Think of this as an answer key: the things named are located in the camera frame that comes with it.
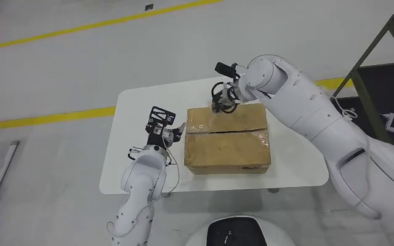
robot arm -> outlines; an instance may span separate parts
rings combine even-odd
[[[349,205],[368,218],[393,221],[394,146],[369,138],[335,109],[318,86],[281,57],[256,57],[239,78],[234,75],[235,66],[218,64],[216,71],[234,81],[212,93],[213,111],[230,113],[237,100],[260,101],[323,154],[336,190]]]
[[[130,193],[128,200],[120,207],[115,222],[108,222],[113,245],[146,245],[149,238],[153,215],[153,203],[162,198],[161,191],[166,180],[167,148],[178,142],[185,124],[176,129],[172,125],[175,114],[153,107],[145,130],[149,133],[144,148],[133,147],[131,153],[139,153],[125,169],[121,189]]]

metal frame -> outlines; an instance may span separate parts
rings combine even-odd
[[[376,110],[376,107],[374,103],[371,100],[371,96],[369,95],[364,82],[358,72],[358,69],[360,68],[361,64],[365,61],[365,59],[368,57],[368,55],[373,51],[375,46],[379,43],[379,41],[383,38],[383,36],[387,33],[390,32],[391,35],[394,38],[394,15],[391,16],[391,18],[388,20],[386,25],[382,28],[382,30],[379,32],[379,34],[376,36],[376,38],[372,41],[371,45],[369,45],[368,49],[364,52],[364,54],[361,56],[361,58],[358,60],[356,65],[352,68],[352,70],[349,72],[349,74],[345,77],[344,81],[340,84],[340,86],[337,88],[337,90],[334,92],[332,95],[333,97],[336,97],[338,93],[342,90],[342,88],[345,86],[345,84],[349,81],[349,79],[352,79],[355,88],[357,90],[357,93],[359,95],[359,98],[361,100],[361,103],[363,104],[364,110],[367,114],[367,117],[372,125],[372,128],[374,129],[374,132],[376,134],[376,137],[379,140],[382,140],[387,143],[391,143],[392,140],[387,134],[387,131],[383,125],[383,123],[379,119],[379,114]]]

wire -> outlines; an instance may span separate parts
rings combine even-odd
[[[244,68],[244,69],[247,69],[246,67],[244,67],[243,65],[239,65],[239,64],[237,64],[237,63],[235,63],[237,66],[240,66],[240,67],[242,67],[242,68]]]
[[[334,101],[337,103],[338,107],[340,108],[343,117],[344,116],[349,116],[352,119],[356,119],[358,117],[358,115],[356,114],[356,112],[350,110],[350,109],[343,109],[343,107],[340,106],[338,99],[336,97],[331,96]]]
[[[176,184],[169,192],[160,195],[159,198],[157,198],[156,200],[154,200],[153,202],[151,202],[149,205],[146,205],[145,207],[143,207],[143,208],[138,212],[138,214],[137,214],[137,216],[136,216],[135,218],[138,218],[138,217],[140,216],[140,213],[141,213],[144,209],[146,209],[147,207],[152,206],[154,203],[158,202],[160,199],[162,199],[163,197],[167,196],[167,195],[170,194],[172,191],[174,191],[174,190],[178,187],[179,182],[180,182],[180,172],[179,172],[179,165],[178,165],[177,159],[174,157],[174,155],[172,154],[171,150],[167,147],[167,144],[166,144],[166,142],[164,141],[163,135],[161,135],[161,139],[163,140],[163,143],[164,143],[164,145],[165,145],[165,147],[166,147],[166,152],[168,153],[170,160],[174,160],[174,163],[175,163],[175,165],[177,166],[177,172],[178,172],[177,184]],[[108,227],[108,225],[110,225],[110,224],[111,224],[112,227],[113,227],[114,224],[113,224],[112,221],[109,221],[109,222],[107,222],[107,231],[108,231],[113,237],[124,237],[124,236],[128,235],[128,234],[134,229],[134,226],[135,226],[137,223],[138,223],[138,221],[135,221],[134,225],[130,228],[130,230],[128,230],[127,233],[121,234],[121,235],[114,235],[113,232],[112,232],[112,230],[110,230],[109,227]]]

yellow floor line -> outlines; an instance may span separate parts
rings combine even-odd
[[[222,2],[222,1],[224,1],[224,0],[200,0],[200,1],[195,1],[195,2],[189,2],[187,4],[181,4],[181,5],[177,5],[177,6],[168,7],[165,9],[149,10],[149,11],[137,14],[137,15],[130,15],[130,16],[122,17],[122,18],[117,18],[114,20],[106,20],[104,22],[98,22],[98,23],[78,26],[78,27],[74,27],[74,28],[70,28],[70,29],[66,29],[66,30],[61,30],[61,31],[54,31],[51,33],[46,33],[46,34],[42,34],[42,35],[30,37],[30,38],[23,38],[23,39],[18,39],[18,40],[14,40],[14,41],[3,42],[2,44],[0,44],[0,48],[14,46],[16,44],[23,44],[26,42],[33,42],[33,41],[37,41],[37,40],[45,39],[45,38],[56,37],[56,36],[60,36],[60,35],[68,34],[68,33],[76,33],[78,31],[89,30],[89,29],[98,28],[101,26],[109,26],[109,25],[114,25],[114,24],[118,24],[118,23],[129,22],[131,20],[147,18],[147,17],[151,17],[154,15],[161,15],[161,14],[165,14],[165,13],[169,13],[169,12],[173,12],[173,11],[178,11],[178,10],[182,10],[182,9],[189,9],[192,7],[198,7],[198,6],[207,5],[207,4],[214,4],[214,3]]]
[[[322,81],[316,81],[315,84],[323,86],[328,90],[334,90],[338,88],[338,86],[343,81],[343,79],[344,79],[343,77],[339,77],[335,79],[325,79]],[[346,84],[346,87],[353,87],[353,82],[349,81]],[[89,119],[95,117],[113,116],[115,115],[115,108],[116,107],[96,108],[96,109],[70,112],[64,114],[53,114],[48,116],[38,116],[32,118],[0,121],[0,129],[12,128],[12,127],[26,127],[29,125],[41,125],[41,124],[56,123],[63,121],[76,121],[79,119]]]
[[[85,111],[70,112],[64,114],[52,114],[48,116],[38,116],[24,119],[14,119],[10,121],[0,121],[0,129],[12,127],[26,127],[29,125],[41,125],[63,121],[76,121],[95,117],[113,116],[115,107],[95,108]]]
[[[315,81],[315,84],[318,86],[323,86],[327,90],[336,90],[340,83],[344,81],[344,77],[336,77],[335,79],[323,79],[320,81]],[[346,84],[345,87],[354,87],[352,79],[350,79]]]

gray floor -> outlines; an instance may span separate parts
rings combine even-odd
[[[0,186],[0,245],[110,245],[105,223],[127,196],[99,191],[112,117],[0,130],[20,140]],[[155,205],[149,245],[183,245],[214,218],[262,216],[298,246],[394,245],[394,232],[348,209],[331,182],[313,188],[175,193]]]

